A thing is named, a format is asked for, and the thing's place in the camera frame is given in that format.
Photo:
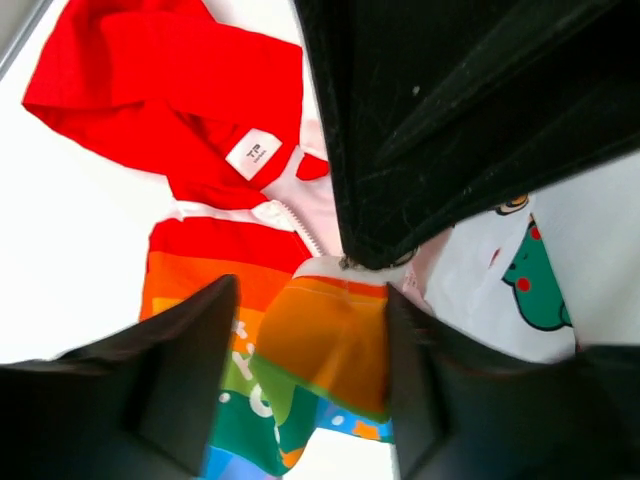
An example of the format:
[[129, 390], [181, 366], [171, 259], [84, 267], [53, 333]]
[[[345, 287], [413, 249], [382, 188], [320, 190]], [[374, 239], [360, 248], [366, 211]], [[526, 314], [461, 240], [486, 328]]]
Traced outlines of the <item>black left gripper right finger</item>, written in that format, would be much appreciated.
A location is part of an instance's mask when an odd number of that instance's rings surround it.
[[636, 346], [522, 361], [431, 317], [396, 289], [385, 320], [401, 478], [638, 477]]

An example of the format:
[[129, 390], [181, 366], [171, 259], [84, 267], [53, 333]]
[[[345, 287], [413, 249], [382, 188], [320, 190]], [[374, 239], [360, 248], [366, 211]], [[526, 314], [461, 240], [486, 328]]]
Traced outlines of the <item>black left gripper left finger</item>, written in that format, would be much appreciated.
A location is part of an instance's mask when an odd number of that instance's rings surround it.
[[237, 280], [225, 275], [54, 360], [3, 365], [2, 477], [197, 477], [237, 302]]

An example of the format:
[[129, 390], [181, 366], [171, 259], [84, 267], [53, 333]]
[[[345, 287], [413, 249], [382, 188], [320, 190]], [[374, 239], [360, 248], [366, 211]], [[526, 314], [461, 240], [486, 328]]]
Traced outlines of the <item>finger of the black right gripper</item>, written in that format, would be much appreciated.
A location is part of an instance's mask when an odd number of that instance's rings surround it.
[[358, 265], [639, 147], [635, 1], [295, 8]]

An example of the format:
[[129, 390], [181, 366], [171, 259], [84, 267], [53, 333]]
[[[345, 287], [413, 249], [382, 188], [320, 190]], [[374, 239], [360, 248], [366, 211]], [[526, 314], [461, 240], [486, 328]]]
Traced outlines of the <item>rainbow white red kids jacket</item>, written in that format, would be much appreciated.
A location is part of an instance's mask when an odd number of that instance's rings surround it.
[[346, 256], [297, 2], [288, 40], [253, 13], [224, 23], [202, 1], [70, 1], [23, 100], [56, 133], [167, 180], [141, 322], [222, 276], [237, 280], [211, 479], [280, 477], [322, 427], [395, 445], [391, 289], [522, 361], [609, 345], [573, 329], [535, 191], [388, 267]]

